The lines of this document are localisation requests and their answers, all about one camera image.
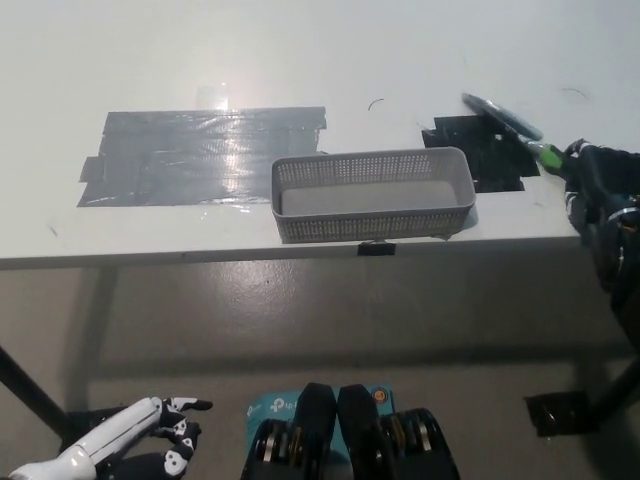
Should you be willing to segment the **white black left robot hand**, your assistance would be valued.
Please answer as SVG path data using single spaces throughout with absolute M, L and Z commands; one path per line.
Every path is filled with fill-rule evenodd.
M 201 428 L 188 420 L 190 410 L 207 411 L 213 403 L 192 397 L 146 397 L 119 411 L 78 440 L 99 479 L 181 479 L 197 448 Z M 146 437 L 171 442 L 165 452 L 127 457 Z

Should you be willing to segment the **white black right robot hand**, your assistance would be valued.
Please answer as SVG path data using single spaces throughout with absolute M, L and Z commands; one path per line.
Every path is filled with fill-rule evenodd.
M 584 139 L 564 151 L 565 209 L 581 243 L 600 227 L 619 223 L 639 231 L 639 155 Z

